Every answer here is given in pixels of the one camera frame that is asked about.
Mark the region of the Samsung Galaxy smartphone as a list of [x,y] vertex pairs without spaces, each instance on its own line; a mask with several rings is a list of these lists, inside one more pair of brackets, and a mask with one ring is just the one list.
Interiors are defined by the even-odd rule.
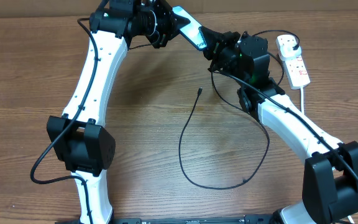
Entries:
[[172,9],[174,14],[184,17],[190,21],[189,24],[183,26],[180,29],[181,35],[189,43],[191,43],[195,49],[203,51],[207,47],[207,45],[200,31],[201,24],[181,6],[175,6]]

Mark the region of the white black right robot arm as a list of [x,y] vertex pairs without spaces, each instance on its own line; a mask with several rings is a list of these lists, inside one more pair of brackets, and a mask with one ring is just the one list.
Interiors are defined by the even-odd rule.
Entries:
[[276,132],[304,165],[300,202],[271,223],[344,223],[358,213],[358,142],[343,143],[307,118],[270,77],[267,40],[200,27],[210,71],[239,84],[244,112]]

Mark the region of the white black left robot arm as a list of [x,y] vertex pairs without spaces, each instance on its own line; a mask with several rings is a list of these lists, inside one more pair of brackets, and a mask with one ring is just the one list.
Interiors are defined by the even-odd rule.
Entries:
[[87,21],[89,47],[75,92],[61,116],[51,116],[47,132],[58,160],[76,182],[81,215],[75,223],[111,223],[106,171],[112,163],[116,141],[105,128],[114,80],[132,49],[135,36],[150,45],[165,47],[191,16],[166,1],[102,1]]

